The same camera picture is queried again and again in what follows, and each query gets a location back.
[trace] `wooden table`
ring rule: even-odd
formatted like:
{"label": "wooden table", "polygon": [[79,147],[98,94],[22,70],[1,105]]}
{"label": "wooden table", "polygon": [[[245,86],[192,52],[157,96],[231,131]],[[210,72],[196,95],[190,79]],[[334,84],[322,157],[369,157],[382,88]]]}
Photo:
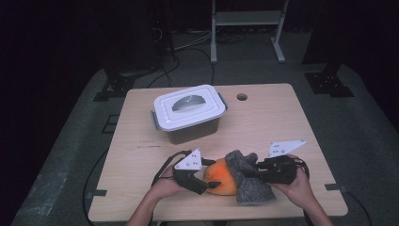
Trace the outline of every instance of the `wooden table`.
{"label": "wooden table", "polygon": [[[335,180],[320,150],[307,118],[288,84],[216,86],[229,109],[220,119],[218,131],[207,137],[173,145],[165,132],[155,130],[151,111],[160,95],[182,89],[132,89],[126,96],[97,186],[105,196],[95,196],[88,216],[92,221],[124,221],[135,211],[150,188],[153,176],[169,156],[181,150],[201,149],[208,159],[224,157],[233,150],[244,155],[256,153],[263,161],[272,141],[306,139],[296,149],[309,166],[311,187],[329,216],[343,216],[347,206],[339,190],[327,191]],[[244,93],[247,100],[239,101]],[[154,220],[250,219],[303,217],[281,192],[273,188],[276,199],[263,205],[240,206],[235,196],[194,192],[180,193],[161,200]]]}

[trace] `human arm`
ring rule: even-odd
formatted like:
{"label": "human arm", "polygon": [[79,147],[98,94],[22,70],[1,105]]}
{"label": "human arm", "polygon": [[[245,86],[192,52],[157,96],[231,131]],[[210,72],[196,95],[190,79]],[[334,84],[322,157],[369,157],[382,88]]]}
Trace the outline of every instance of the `human arm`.
{"label": "human arm", "polygon": [[160,179],[145,194],[141,203],[130,217],[126,226],[146,226],[149,224],[156,204],[162,199],[186,191],[173,180],[172,166],[165,169]]}
{"label": "human arm", "polygon": [[296,170],[296,178],[290,185],[272,184],[288,199],[302,208],[315,226],[333,225],[319,201],[314,197],[309,178],[302,168]]}

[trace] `dark background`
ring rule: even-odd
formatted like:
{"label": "dark background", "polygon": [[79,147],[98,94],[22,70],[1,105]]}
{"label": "dark background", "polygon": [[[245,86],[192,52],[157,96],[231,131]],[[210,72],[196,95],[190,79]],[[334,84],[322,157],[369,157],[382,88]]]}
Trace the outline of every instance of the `dark background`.
{"label": "dark background", "polygon": [[[211,1],[171,0],[171,28],[210,29]],[[218,0],[220,9],[277,8],[280,1]],[[86,83],[100,69],[159,66],[163,1],[0,1],[0,225],[11,223]],[[398,3],[291,1],[284,30],[313,28],[303,63],[338,56],[362,77],[399,128]]]}

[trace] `white shelf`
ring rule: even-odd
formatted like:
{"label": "white shelf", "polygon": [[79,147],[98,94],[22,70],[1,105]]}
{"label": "white shelf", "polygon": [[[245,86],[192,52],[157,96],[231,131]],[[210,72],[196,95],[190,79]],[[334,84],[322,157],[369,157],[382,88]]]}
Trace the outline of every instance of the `white shelf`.
{"label": "white shelf", "polygon": [[262,25],[279,24],[280,10],[217,12],[215,25]]}

